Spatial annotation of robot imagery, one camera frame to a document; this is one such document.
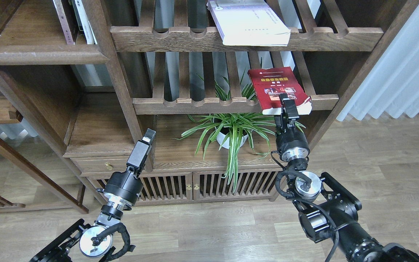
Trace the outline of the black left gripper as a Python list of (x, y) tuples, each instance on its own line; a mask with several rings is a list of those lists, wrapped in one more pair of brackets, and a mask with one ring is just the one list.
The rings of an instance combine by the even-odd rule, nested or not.
[(131, 210), (143, 189), (143, 183), (139, 176), (143, 171), (155, 136), (156, 131), (146, 130), (143, 138), (136, 142), (127, 160), (128, 171), (114, 172), (103, 190), (103, 194), (109, 199), (109, 202), (122, 204), (125, 211)]

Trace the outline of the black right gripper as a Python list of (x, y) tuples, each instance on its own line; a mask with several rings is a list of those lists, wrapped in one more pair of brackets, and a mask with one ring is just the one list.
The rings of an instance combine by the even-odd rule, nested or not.
[(276, 146), (280, 159), (284, 162), (293, 159), (306, 159), (310, 153), (307, 139), (301, 129), (296, 126), (299, 114), (294, 100), (287, 94), (279, 95), (281, 102), (280, 115), (274, 115), (276, 125)]

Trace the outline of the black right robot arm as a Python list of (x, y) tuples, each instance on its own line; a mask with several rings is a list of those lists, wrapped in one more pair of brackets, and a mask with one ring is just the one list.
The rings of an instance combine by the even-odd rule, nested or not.
[(381, 245), (358, 223), (362, 204), (330, 174), (320, 176), (307, 171), (309, 146), (304, 133), (296, 127), (299, 114), (294, 100), (280, 95), (281, 113), (276, 123), (277, 153), (287, 163), (277, 174), (275, 187), (298, 210), (299, 222), (313, 242), (331, 238), (349, 262), (419, 262), (419, 256), (397, 243)]

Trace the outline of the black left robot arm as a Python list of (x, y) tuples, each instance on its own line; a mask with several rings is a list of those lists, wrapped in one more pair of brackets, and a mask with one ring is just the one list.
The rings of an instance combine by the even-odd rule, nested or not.
[(152, 147), (156, 132), (148, 129), (144, 137), (135, 144), (127, 161), (126, 170), (114, 172), (105, 189), (99, 189), (107, 198), (98, 219), (93, 225), (84, 224), (79, 219), (55, 240), (38, 252), (32, 262), (70, 262), (70, 249), (76, 244), (80, 252), (100, 261), (112, 261), (133, 252), (135, 245), (130, 243), (126, 226), (121, 223), (123, 212), (130, 210), (138, 200), (143, 189), (139, 179), (147, 156)]

